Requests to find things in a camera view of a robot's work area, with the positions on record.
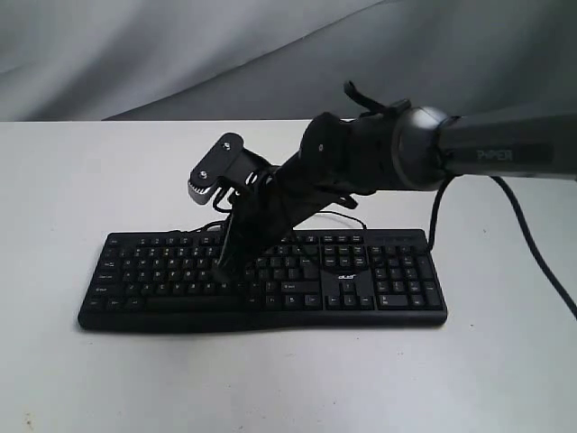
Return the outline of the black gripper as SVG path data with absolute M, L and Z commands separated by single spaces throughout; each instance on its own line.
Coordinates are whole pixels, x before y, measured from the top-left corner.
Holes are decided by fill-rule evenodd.
M 325 207 L 357 207 L 352 192 L 337 185 L 324 161 L 294 154 L 280 166 L 271 164 L 251 193 L 229 197 L 231 215 L 221 224 L 224 243 L 213 269 L 218 282 L 239 279 L 239 266 L 262 255 L 293 228 Z

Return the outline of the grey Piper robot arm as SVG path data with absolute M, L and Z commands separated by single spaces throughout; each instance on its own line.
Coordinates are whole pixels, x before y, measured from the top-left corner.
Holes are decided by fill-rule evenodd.
M 278 166 L 230 135 L 209 153 L 208 172 L 233 191 L 215 273 L 229 281 L 296 225 L 352 195 L 384 190 L 430 191 L 462 175 L 576 176 L 576 108 L 511 107 L 448 115 L 401 100 L 384 106 L 347 85 L 365 107 L 345 121 L 316 116 L 298 151 Z

